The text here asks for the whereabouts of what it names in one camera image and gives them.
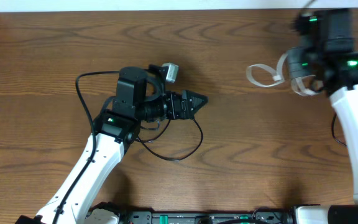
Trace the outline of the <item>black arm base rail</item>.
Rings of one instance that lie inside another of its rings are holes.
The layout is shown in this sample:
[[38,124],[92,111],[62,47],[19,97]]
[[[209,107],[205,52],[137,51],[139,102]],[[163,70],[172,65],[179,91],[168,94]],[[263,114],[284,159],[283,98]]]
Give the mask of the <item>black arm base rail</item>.
[[254,211],[155,211],[145,207],[120,207],[111,202],[101,202],[92,207],[85,223],[119,224],[198,224],[222,223],[236,220],[238,223],[252,223],[254,220],[269,224],[295,223],[293,212],[288,209],[262,207]]

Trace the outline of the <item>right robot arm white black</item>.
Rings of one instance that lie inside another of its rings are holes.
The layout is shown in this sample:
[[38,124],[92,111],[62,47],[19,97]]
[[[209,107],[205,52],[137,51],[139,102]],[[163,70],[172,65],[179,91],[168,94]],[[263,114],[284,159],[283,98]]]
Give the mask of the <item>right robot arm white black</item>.
[[289,76],[321,81],[313,93],[326,92],[339,119],[352,166],[353,205],[300,205],[295,223],[358,223],[358,52],[354,49],[350,9],[300,11],[293,26],[301,39],[288,51]]

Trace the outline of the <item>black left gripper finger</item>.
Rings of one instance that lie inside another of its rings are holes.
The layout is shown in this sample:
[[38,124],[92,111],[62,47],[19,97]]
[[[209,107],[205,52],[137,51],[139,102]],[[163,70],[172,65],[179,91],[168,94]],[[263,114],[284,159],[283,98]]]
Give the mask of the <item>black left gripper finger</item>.
[[204,103],[194,105],[192,102],[188,103],[187,118],[192,119],[195,114],[204,106]]
[[189,105],[205,105],[208,102],[207,96],[195,93],[190,90],[183,90],[182,98],[184,99],[185,103]]

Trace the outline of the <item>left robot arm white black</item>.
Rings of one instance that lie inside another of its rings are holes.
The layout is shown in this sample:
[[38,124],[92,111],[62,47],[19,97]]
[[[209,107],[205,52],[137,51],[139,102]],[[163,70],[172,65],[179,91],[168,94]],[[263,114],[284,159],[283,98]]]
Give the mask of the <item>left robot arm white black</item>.
[[167,90],[165,85],[174,83],[177,73],[178,66],[173,63],[117,71],[116,94],[104,102],[97,117],[88,117],[91,134],[78,162],[35,217],[21,215],[17,222],[119,223],[116,212],[91,205],[129,146],[140,141],[142,122],[194,120],[196,112],[208,103],[207,96],[190,90]]

